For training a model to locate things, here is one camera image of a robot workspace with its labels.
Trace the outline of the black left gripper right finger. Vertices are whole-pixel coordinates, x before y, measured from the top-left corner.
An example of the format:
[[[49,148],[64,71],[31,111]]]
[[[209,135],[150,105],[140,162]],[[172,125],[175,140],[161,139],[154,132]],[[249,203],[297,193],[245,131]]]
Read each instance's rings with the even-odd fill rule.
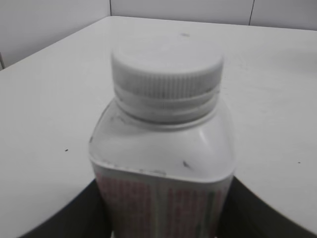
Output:
[[[233,178],[223,207],[218,238],[315,238],[316,234],[287,219]]]

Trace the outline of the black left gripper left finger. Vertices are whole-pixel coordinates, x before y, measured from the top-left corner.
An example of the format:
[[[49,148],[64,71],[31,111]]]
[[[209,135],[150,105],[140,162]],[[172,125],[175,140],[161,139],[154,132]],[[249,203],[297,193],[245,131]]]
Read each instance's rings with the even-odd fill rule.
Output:
[[[93,180],[67,206],[22,237],[109,238],[111,235],[111,222]]]

